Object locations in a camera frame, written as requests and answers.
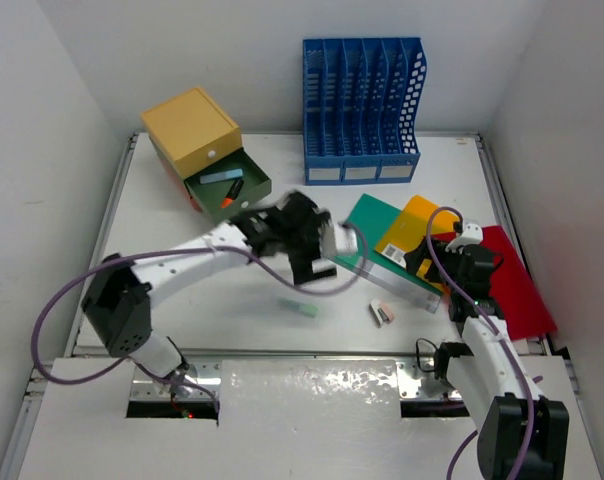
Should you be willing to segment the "yellow translucent folder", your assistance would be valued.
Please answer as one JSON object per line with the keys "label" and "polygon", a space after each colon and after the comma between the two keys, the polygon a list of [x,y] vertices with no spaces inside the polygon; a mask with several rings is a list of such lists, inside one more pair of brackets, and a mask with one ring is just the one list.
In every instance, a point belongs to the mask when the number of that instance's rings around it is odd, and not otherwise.
{"label": "yellow translucent folder", "polygon": [[[391,226],[376,245],[375,251],[400,266],[402,273],[407,273],[404,255],[418,248],[426,234],[428,220],[437,208],[439,207],[436,204],[426,198],[420,195],[413,196],[394,218]],[[450,241],[455,236],[453,224],[456,221],[458,216],[448,211],[438,214],[432,226],[432,234],[434,236],[448,234],[448,237],[445,235],[443,238]],[[409,274],[410,278],[419,279],[425,287],[426,285],[434,287],[437,294],[441,296],[444,292],[441,284],[424,281],[430,265],[431,261],[428,260],[424,266],[419,267],[418,273]]]}

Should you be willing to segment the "green pastel highlighter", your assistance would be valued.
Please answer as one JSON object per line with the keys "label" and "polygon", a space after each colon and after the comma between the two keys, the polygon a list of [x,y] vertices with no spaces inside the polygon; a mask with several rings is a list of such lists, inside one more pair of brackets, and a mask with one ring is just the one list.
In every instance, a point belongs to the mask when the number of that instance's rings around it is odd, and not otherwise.
{"label": "green pastel highlighter", "polygon": [[308,318],[316,318],[318,315],[318,308],[310,303],[300,302],[288,298],[279,298],[278,305],[289,312],[303,315]]}

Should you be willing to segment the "green clip file folder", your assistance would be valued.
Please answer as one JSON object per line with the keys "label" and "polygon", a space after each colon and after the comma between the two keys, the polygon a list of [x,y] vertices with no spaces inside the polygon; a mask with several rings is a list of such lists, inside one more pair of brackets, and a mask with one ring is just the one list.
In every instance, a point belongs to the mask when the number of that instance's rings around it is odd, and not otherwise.
{"label": "green clip file folder", "polygon": [[347,221],[363,234],[366,247],[358,242],[357,254],[336,256],[334,262],[358,272],[364,279],[414,306],[435,313],[440,304],[441,292],[421,278],[407,273],[405,247],[383,240],[399,214],[399,209],[363,194]]}

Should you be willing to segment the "orange black highlighter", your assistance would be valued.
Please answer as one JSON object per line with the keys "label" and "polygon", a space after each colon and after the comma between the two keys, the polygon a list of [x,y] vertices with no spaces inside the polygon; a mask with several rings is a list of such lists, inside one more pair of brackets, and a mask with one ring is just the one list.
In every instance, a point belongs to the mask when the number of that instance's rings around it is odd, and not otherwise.
{"label": "orange black highlighter", "polygon": [[245,181],[243,178],[237,178],[233,181],[220,205],[221,209],[227,208],[237,199],[239,193],[241,192],[244,186],[244,183]]}

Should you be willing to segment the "green drawer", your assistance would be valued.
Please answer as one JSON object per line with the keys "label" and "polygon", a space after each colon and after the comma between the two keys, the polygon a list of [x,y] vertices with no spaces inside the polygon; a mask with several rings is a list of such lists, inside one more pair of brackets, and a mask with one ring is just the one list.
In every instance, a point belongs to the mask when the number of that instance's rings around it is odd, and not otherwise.
{"label": "green drawer", "polygon": [[[221,209],[220,205],[234,180],[202,185],[199,177],[203,174],[242,168],[245,181],[237,199],[227,208]],[[244,209],[248,209],[272,191],[271,178],[248,155],[244,148],[227,155],[213,163],[201,172],[192,175],[183,181],[193,202],[202,214],[213,224],[220,223]]]}

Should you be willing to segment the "blue pastel highlighter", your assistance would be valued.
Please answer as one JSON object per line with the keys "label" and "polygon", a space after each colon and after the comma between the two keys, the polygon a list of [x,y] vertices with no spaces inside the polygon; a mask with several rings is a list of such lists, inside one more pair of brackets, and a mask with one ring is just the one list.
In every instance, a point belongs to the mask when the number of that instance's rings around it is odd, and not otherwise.
{"label": "blue pastel highlighter", "polygon": [[202,185],[207,185],[207,184],[218,183],[218,182],[223,182],[223,181],[228,181],[228,180],[236,180],[236,179],[242,178],[243,175],[244,175],[244,172],[243,172],[242,168],[223,170],[223,171],[219,171],[219,172],[203,174],[199,177],[199,182]]}

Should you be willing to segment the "drawer box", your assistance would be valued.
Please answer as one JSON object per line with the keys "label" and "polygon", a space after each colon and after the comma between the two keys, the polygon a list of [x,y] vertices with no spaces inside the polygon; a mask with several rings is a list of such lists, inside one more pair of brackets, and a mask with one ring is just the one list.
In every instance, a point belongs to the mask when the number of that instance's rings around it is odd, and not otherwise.
{"label": "drawer box", "polygon": [[239,150],[240,127],[201,87],[143,112],[140,118],[165,172],[200,211],[185,180]]}

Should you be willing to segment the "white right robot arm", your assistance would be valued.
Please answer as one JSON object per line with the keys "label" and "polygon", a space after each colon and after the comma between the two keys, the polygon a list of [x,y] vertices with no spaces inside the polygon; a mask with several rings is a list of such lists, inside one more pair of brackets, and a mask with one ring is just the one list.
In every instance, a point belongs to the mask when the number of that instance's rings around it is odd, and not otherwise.
{"label": "white right robot arm", "polygon": [[569,413],[527,374],[510,340],[503,309],[491,294],[501,263],[479,244],[448,248],[421,241],[405,254],[406,269],[425,261],[430,282],[450,291],[448,315],[460,338],[434,353],[433,377],[457,390],[477,432],[477,461],[485,479],[560,479]]}

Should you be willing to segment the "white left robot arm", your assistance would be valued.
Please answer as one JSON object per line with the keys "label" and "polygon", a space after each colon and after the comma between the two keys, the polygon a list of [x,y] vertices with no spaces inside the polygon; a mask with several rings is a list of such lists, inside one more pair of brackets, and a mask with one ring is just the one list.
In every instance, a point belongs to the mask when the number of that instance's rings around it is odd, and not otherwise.
{"label": "white left robot arm", "polygon": [[296,287],[331,278],[335,268],[316,271],[314,262],[356,248],[352,229],[293,191],[272,206],[244,210],[159,258],[107,257],[82,310],[111,357],[130,358],[152,376],[174,380],[188,367],[178,347],[154,332],[153,308],[215,274],[278,254],[287,256]]}

